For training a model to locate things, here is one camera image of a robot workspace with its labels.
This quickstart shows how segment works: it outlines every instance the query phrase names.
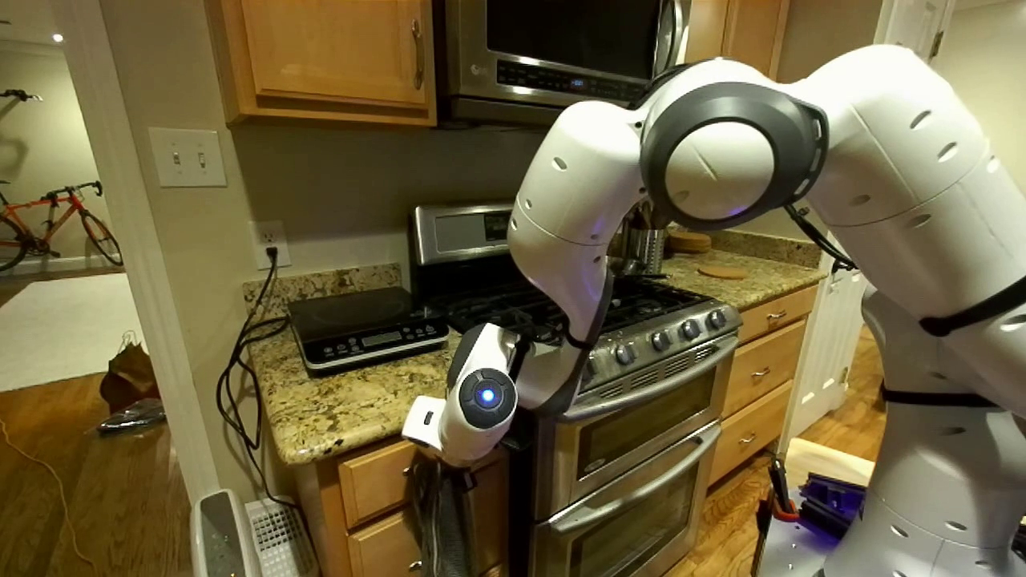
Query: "door frame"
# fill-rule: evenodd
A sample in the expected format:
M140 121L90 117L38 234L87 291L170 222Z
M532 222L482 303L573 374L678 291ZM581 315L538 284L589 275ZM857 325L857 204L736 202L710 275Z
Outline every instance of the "door frame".
M185 482L185 495L196 504L201 495L218 487L218 467L208 442L208 428L201 419L201 412L196 412L201 405L191 386L191 367L170 291L170 272L159 254L157 222L139 163L139 154L144 148L139 148L133 136L114 56L105 35L104 3L47 3L56 11L57 30L65 32L71 84L76 90L104 191L108 192L105 208L128 263L126 275L149 339L149 352L154 359L177 462Z

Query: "white wall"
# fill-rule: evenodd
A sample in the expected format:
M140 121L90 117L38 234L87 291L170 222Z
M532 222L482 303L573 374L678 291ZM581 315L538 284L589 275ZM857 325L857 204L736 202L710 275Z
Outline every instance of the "white wall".
M38 97L29 103L0 101L0 181L9 182L9 202L96 181L92 148L57 45L0 41L0 90ZM83 199L105 217L104 199ZM56 246L68 256L83 254L76 222L65 226Z
M1026 0L957 11L934 67L977 117L1009 176L1026 191Z
M513 199L532 133L410 133L304 121L224 124L204 3L104 0L105 32L126 93L140 191L149 197L185 362L177 382L198 399L201 429L173 429L177 446L204 442L214 479L254 491L232 456L214 412L214 382L245 322L242 286L260 279L249 222L283 222L292 272L404 263L415 202ZM229 187L165 191L149 128L214 128Z

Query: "backsplash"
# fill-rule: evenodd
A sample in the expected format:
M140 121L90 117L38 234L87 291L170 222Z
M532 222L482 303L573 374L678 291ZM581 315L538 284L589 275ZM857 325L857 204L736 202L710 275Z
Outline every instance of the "backsplash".
M760 260L799 263L799 268L821 263L821 250L811 240L796 240L796 239L772 239L772 234L750 234L750 232L716 232L711 246L729 250L729 254L760 256Z
M245 284L245 306L246 308L257 303L260 286L263 284ZM327 300L327 295L341 295L341 291L387 289L387 286L404 286L397 263L279 275L269 291L265 312L285 315L289 303Z

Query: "oven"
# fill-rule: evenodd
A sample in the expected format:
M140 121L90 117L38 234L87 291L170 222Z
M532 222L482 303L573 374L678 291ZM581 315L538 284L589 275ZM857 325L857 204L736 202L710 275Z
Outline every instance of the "oven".
M563 315L503 246L510 204L415 208L410 286L452 330L495 322L559 348ZM717 441L733 308L615 279L603 334L559 401L508 436L513 574L661 574L692 542Z
M710 422L673 441L628 474L534 523L529 574L663 574L695 535L716 436L717 428Z

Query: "lower cabinet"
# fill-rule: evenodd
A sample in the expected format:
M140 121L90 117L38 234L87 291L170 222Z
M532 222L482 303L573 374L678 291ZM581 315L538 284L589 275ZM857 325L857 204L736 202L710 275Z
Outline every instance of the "lower cabinet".
M407 471L417 449L387 442L297 471L297 498L323 577L421 574L422 554L407 512ZM470 471L469 535L478 574L508 574L510 462L495 451Z
M741 348L729 374L710 484L779 441L811 303L815 286L806 286L741 312Z

